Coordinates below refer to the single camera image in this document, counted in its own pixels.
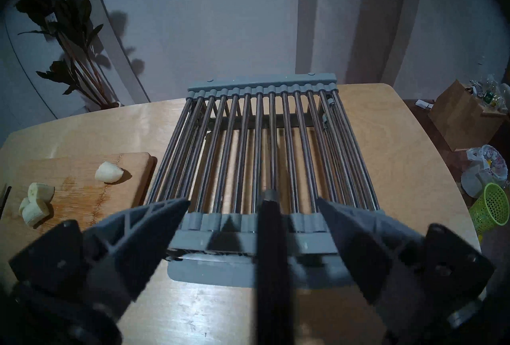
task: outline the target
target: screw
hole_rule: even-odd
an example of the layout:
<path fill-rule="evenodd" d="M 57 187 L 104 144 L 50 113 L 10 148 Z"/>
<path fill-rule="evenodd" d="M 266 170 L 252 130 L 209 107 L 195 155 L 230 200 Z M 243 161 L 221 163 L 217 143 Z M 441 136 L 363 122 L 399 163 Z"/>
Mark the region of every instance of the screw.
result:
<path fill-rule="evenodd" d="M 439 226 L 431 226 L 431 230 L 433 230 L 433 231 L 435 231 L 435 232 L 437 232 L 439 234 L 443 234 L 444 233 L 444 230 L 441 227 L 439 227 Z"/>
<path fill-rule="evenodd" d="M 441 276 L 450 276 L 451 274 L 451 269 L 441 264 L 435 266 L 435 271 Z"/>

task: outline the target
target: wooden cutting board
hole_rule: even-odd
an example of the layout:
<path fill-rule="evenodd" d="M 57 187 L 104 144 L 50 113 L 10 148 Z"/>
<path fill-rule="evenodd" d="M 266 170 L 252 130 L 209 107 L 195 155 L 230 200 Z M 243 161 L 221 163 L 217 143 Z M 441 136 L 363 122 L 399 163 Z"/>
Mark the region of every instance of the wooden cutting board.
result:
<path fill-rule="evenodd" d="M 94 179 L 95 171 L 104 161 L 124 169 L 119 181 L 105 184 Z M 26 161 L 17 172 L 1 219 L 0 255 L 6 257 L 2 261 L 64 220 L 78 221 L 83 231 L 108 215 L 140 205 L 154 164 L 155 159 L 148 153 Z M 55 195 L 48 205 L 52 215 L 34 229 L 18 214 L 19 204 L 32 182 L 55 187 Z"/>

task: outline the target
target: white paper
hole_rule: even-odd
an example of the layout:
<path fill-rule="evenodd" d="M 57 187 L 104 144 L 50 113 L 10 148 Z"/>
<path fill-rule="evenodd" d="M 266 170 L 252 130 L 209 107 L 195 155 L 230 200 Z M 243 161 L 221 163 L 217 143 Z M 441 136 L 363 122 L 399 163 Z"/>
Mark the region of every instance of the white paper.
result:
<path fill-rule="evenodd" d="M 419 106 L 419 107 L 421 107 L 423 109 L 427 109 L 427 108 L 429 108 L 430 104 L 426 103 L 425 101 L 422 101 L 421 99 L 419 99 L 418 101 L 415 102 L 415 105 Z"/>

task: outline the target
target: wooden table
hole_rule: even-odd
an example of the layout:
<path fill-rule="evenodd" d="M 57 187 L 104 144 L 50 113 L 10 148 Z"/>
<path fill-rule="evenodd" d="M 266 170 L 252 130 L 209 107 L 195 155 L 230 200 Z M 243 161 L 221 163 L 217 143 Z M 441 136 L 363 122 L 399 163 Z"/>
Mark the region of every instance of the wooden table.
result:
<path fill-rule="evenodd" d="M 339 92 L 381 208 L 422 234 L 430 223 L 442 223 L 479 250 L 448 168 L 394 90 L 357 84 L 339 86 Z M 184 102 L 132 105 L 14 132 L 0 150 L 0 190 L 27 159 L 146 151 L 159 163 Z M 0 280 L 9 289 L 15 278 L 7 259 L 0 249 Z M 250 343 L 253 294 L 246 288 L 174 282 L 162 262 L 119 322 L 124 343 Z M 356 286 L 300 290 L 295 302 L 298 343 L 381 341 L 384 326 Z"/>

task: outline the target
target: houseplant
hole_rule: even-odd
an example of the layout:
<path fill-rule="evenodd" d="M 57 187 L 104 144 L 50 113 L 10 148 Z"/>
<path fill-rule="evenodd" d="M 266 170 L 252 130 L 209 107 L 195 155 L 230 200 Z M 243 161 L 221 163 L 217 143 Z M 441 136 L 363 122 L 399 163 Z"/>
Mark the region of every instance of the houseplant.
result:
<path fill-rule="evenodd" d="M 103 25 L 92 27 L 89 0 L 19 0 L 16 9 L 40 27 L 22 33 L 51 36 L 64 51 L 64 59 L 54 61 L 49 71 L 37 71 L 40 77 L 68 85 L 65 95 L 79 91 L 100 109 L 119 106 L 92 60 L 91 43 Z"/>

